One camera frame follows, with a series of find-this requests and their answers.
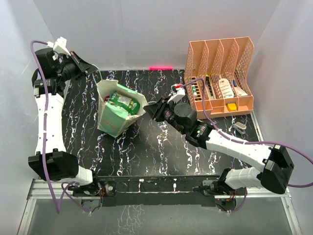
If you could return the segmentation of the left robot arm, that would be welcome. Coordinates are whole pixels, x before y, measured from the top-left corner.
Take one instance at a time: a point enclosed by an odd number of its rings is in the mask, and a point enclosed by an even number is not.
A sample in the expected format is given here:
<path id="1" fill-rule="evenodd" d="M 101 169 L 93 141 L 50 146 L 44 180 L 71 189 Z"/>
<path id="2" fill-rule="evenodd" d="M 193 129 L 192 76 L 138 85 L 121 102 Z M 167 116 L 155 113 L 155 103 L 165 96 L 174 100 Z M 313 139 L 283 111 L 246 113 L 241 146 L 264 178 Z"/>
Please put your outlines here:
<path id="1" fill-rule="evenodd" d="M 51 181 L 72 182 L 69 190 L 90 196 L 98 195 L 101 183 L 93 170 L 79 166 L 75 155 L 66 151 L 62 132 L 62 110 L 66 81 L 92 74 L 96 66 L 81 59 L 74 51 L 68 54 L 50 47 L 35 52 L 43 70 L 32 77 L 38 107 L 39 133 L 35 154 L 28 158 L 29 166 L 43 180 L 46 169 Z"/>

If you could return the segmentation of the green snack packet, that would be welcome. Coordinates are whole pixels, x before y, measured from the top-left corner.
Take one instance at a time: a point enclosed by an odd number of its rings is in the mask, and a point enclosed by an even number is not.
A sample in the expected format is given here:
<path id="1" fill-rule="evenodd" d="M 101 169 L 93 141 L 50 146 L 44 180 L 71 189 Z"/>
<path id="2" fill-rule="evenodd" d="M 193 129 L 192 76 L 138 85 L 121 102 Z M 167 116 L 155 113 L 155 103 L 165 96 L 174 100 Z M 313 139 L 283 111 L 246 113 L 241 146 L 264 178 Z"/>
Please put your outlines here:
<path id="1" fill-rule="evenodd" d="M 140 109 L 140 103 L 133 98 L 113 92 L 110 96 L 106 97 L 106 101 L 109 104 L 126 110 L 130 115 L 136 115 Z"/>

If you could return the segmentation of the green paper bag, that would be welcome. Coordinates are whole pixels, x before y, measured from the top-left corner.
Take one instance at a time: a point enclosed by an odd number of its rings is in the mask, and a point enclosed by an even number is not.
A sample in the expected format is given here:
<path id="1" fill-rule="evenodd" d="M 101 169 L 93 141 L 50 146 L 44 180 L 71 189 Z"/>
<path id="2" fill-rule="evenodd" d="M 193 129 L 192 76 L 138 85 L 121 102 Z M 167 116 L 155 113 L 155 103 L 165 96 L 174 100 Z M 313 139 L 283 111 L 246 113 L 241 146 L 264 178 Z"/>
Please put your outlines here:
<path id="1" fill-rule="evenodd" d="M 100 79 L 96 83 L 96 88 L 99 96 L 97 113 L 98 130 L 116 138 L 146 113 L 143 109 L 147 105 L 145 96 L 120 85 L 117 80 Z M 109 104 L 106 101 L 106 97 L 110 96 L 113 92 L 118 92 L 121 95 L 136 99 L 140 103 L 140 109 L 137 114 L 132 116 L 126 110 Z"/>

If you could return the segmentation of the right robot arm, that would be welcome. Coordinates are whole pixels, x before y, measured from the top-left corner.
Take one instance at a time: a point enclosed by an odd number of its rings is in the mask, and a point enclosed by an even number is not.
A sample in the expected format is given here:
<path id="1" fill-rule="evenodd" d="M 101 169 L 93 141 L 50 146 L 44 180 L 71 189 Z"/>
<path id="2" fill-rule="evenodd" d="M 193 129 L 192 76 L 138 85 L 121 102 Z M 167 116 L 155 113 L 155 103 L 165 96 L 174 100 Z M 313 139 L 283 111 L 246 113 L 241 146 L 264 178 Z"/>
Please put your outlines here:
<path id="1" fill-rule="evenodd" d="M 144 110 L 156 122 L 166 121 L 185 136 L 195 147 L 224 153 L 250 165 L 243 169 L 225 169 L 210 185 L 211 192 L 230 194 L 238 188 L 263 187 L 276 194 L 284 194 L 294 164 L 287 149 L 278 144 L 253 144 L 227 136 L 197 118 L 188 103 L 168 102 L 161 98 L 150 102 Z"/>

